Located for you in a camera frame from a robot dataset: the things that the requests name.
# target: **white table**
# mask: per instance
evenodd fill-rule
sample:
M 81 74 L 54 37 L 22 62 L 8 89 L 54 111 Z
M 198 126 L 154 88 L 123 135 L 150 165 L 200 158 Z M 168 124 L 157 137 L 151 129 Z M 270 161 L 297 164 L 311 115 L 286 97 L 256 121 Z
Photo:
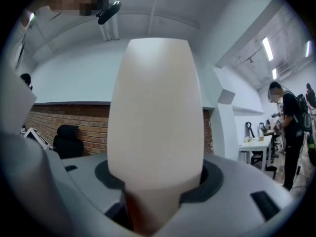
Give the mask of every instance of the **white table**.
M 267 148 L 269 148 L 268 154 L 268 163 L 267 166 L 271 164 L 271 139 L 272 135 L 265 136 L 263 141 L 259 141 L 259 138 L 253 138 L 249 142 L 245 142 L 239 145 L 239 152 L 246 151 L 247 152 L 247 163 L 250 164 L 250 152 L 251 151 L 263 151 L 262 155 L 262 166 L 261 170 L 265 170 L 266 161 L 267 161 Z

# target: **fluorescent light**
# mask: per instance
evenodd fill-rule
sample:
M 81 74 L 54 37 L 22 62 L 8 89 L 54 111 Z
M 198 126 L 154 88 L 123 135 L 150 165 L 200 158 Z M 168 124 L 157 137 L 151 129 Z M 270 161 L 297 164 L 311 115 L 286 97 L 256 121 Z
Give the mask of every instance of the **fluorescent light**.
M 311 41 L 308 41 L 307 44 L 306 44 L 306 57 L 309 56 L 310 54 L 310 49 L 311 49 Z
M 273 60 L 273 54 L 272 54 L 272 50 L 271 50 L 271 47 L 270 47 L 268 38 L 265 37 L 265 38 L 262 40 L 262 43 L 263 43 L 263 45 L 265 46 L 265 49 L 266 49 L 266 52 L 267 52 L 269 61 Z
M 30 15 L 30 22 L 32 21 L 32 19 L 35 17 L 35 15 L 34 15 L 34 13 L 32 13 L 31 15 Z
M 277 69 L 272 70 L 273 80 L 277 79 Z

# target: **black pants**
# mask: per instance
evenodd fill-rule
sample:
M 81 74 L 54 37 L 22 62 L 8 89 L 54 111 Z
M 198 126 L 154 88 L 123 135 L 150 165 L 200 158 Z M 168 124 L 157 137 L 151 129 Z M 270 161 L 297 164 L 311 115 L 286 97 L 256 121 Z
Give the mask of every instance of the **black pants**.
M 300 137 L 286 138 L 285 147 L 285 181 L 284 187 L 290 190 L 293 186 L 294 177 L 297 170 L 297 161 L 300 155 L 300 150 L 304 142 L 304 135 Z

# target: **black backpack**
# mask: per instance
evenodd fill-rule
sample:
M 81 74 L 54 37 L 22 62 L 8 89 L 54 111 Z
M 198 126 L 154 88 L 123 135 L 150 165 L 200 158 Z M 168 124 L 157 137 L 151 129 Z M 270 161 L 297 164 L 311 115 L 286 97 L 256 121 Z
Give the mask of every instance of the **black backpack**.
M 312 130 L 312 119 L 311 119 L 311 116 L 308 114 L 308 105 L 307 105 L 307 101 L 304 97 L 303 94 L 300 94 L 298 95 L 297 97 L 289 90 L 286 90 L 284 92 L 284 95 L 285 94 L 292 94 L 297 102 L 298 102 L 298 105 L 300 107 L 300 110 L 301 110 L 301 114 L 300 114 L 300 117 L 296 117 L 295 115 L 293 116 L 295 121 L 297 123 L 299 123 L 301 129 L 305 132 L 311 132 Z

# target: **man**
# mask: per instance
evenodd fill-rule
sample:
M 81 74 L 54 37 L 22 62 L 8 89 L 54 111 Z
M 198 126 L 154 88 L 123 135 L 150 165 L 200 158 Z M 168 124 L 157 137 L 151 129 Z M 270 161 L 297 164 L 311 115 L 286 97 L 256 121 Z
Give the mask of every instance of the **man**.
M 281 85 L 274 81 L 270 84 L 268 98 L 272 103 L 277 103 L 283 98 L 283 115 L 284 119 L 280 125 L 275 126 L 275 131 L 284 129 L 286 147 L 285 147 L 285 181 L 284 187 L 291 190 L 295 177 L 297 162 L 304 143 L 304 132 L 300 127 L 299 119 L 301 109 L 299 103 L 289 90 L 283 90 Z
M 306 88 L 307 88 L 306 101 L 307 101 L 308 107 L 310 108 L 310 110 L 316 109 L 315 92 L 309 83 L 306 85 Z

